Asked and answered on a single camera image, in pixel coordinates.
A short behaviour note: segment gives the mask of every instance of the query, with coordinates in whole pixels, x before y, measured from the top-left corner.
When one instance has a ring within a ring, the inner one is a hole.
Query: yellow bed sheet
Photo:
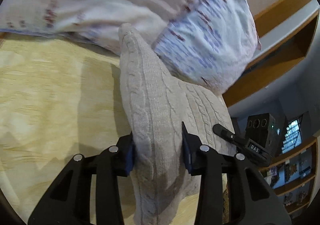
[[[0,39],[0,187],[25,222],[73,155],[99,154],[130,132],[119,76],[119,58],[98,46],[16,34]],[[131,225],[130,178],[119,179],[119,190]],[[184,199],[172,224],[193,224],[197,200]]]

